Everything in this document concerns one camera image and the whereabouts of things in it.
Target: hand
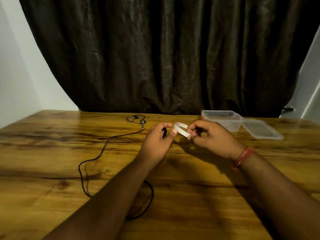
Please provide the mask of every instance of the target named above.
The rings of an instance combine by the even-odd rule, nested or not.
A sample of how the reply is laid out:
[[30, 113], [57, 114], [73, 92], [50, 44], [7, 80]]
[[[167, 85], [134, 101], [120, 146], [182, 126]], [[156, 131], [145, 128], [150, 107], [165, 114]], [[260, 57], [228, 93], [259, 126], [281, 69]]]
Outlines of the hand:
[[165, 138], [162, 138], [164, 134], [162, 129], [171, 127], [173, 127], [171, 123], [165, 122], [154, 125], [146, 135], [137, 158], [147, 160], [153, 166], [158, 165], [165, 158], [174, 137], [177, 135], [177, 130], [173, 129]]
[[238, 141], [227, 129], [217, 122], [195, 120], [187, 128], [191, 134], [188, 140], [212, 151], [214, 154], [236, 160], [247, 147]]

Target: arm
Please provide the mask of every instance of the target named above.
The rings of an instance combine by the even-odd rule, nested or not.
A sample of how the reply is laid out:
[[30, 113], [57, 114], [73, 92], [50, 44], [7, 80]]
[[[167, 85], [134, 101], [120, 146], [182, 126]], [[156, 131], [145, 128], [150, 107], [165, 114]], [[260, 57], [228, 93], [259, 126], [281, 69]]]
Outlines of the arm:
[[[193, 121], [187, 132], [194, 144], [218, 156], [236, 160], [247, 148], [218, 123]], [[296, 186], [258, 153], [240, 165], [249, 185], [258, 195], [271, 220], [284, 239], [318, 239], [320, 203]]]
[[172, 126], [151, 128], [137, 157], [43, 240], [116, 239], [144, 179], [164, 159], [177, 134], [173, 129], [162, 139], [162, 129]]

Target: wood grain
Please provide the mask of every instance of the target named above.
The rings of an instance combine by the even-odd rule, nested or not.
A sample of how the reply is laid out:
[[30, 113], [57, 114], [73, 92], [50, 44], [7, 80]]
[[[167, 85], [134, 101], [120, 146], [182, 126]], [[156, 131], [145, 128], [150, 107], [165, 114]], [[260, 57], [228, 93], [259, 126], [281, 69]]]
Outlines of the wood grain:
[[[111, 136], [140, 130], [128, 113], [41, 111], [0, 130], [0, 239], [41, 239], [88, 198], [78, 164], [96, 157]], [[158, 122], [189, 124], [198, 116], [146, 114], [146, 130], [114, 139], [89, 163], [88, 189], [96, 193], [137, 155]], [[235, 136], [320, 199], [320, 126], [295, 119], [264, 119], [282, 141]], [[154, 201], [146, 214], [126, 221], [119, 239], [271, 239], [270, 220], [240, 173], [228, 161], [177, 136], [166, 160], [148, 177]], [[130, 214], [148, 201], [143, 186]]]

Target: black wire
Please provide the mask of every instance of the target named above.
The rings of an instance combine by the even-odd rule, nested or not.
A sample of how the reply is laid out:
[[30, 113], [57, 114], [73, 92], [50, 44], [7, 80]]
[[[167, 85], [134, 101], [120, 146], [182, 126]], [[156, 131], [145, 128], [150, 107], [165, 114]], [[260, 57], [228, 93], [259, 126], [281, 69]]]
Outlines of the black wire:
[[[143, 118], [140, 120], [140, 122], [134, 122], [135, 117], [138, 117], [138, 116], [143, 116]], [[128, 134], [124, 134], [124, 135], [118, 135], [118, 136], [112, 136], [112, 137], [110, 137], [110, 138], [106, 141], [106, 143], [104, 144], [104, 146], [103, 146], [103, 148], [102, 148], [101, 153], [100, 153], [99, 156], [97, 156], [96, 158], [93, 158], [93, 159], [89, 159], [89, 160], [83, 161], [83, 162], [81, 162], [81, 163], [79, 164], [78, 170], [79, 170], [79, 173], [80, 173], [82, 190], [83, 190], [83, 192], [86, 194], [87, 197], [91, 198], [92, 195], [89, 194], [89, 192], [87, 192], [86, 189], [85, 189], [84, 180], [83, 180], [83, 175], [82, 175], [82, 172], [81, 172], [81, 169], [80, 169], [81, 165], [84, 164], [84, 163], [87, 163], [87, 162], [91, 162], [91, 161], [97, 160], [99, 157], [101, 157], [101, 155], [102, 155], [104, 149], [106, 148], [108, 142], [111, 141], [112, 139], [117, 138], [117, 137], [120, 137], [120, 136], [129, 136], [129, 135], [133, 135], [133, 134], [137, 134], [137, 133], [142, 132], [142, 131], [144, 130], [143, 125], [145, 124], [145, 122], [143, 123], [143, 121], [144, 121], [144, 119], [145, 119], [145, 116], [142, 115], [142, 114], [136, 114], [136, 115], [132, 116], [132, 119], [133, 119], [133, 120], [131, 121], [131, 120], [129, 120], [129, 117], [128, 117], [128, 118], [126, 119], [126, 121], [127, 121], [127, 122], [130, 122], [130, 123], [141, 124], [141, 125], [142, 125], [142, 129], [141, 129], [141, 130], [139, 130], [139, 131], [137, 131], [137, 132], [133, 132], [133, 133], [128, 133]], [[144, 182], [146, 185], [148, 185], [148, 186], [150, 187], [150, 189], [151, 189], [152, 195], [151, 195], [151, 199], [150, 199], [150, 201], [149, 201], [149, 204], [148, 204], [148, 206], [146, 207], [146, 209], [144, 209], [144, 211], [143, 211], [141, 214], [139, 214], [139, 215], [137, 215], [137, 216], [135, 216], [135, 217], [129, 217], [129, 216], [127, 216], [127, 217], [126, 217], [127, 220], [135, 220], [135, 219], [138, 219], [138, 218], [141, 217], [143, 214], [145, 214], [145, 212], [148, 210], [149, 206], [151, 205], [151, 202], [152, 202], [153, 197], [154, 197], [154, 194], [155, 194], [155, 193], [154, 193], [154, 190], [153, 190], [153, 187], [152, 187], [152, 185], [151, 185], [150, 183], [148, 183], [146, 180], [144, 180], [143, 182]]]

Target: brown curtain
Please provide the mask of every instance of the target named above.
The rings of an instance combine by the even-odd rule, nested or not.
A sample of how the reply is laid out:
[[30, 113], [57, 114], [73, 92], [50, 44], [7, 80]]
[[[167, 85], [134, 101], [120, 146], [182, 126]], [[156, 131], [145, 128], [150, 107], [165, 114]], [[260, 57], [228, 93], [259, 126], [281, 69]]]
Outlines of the brown curtain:
[[83, 111], [278, 117], [320, 23], [319, 0], [20, 0]]

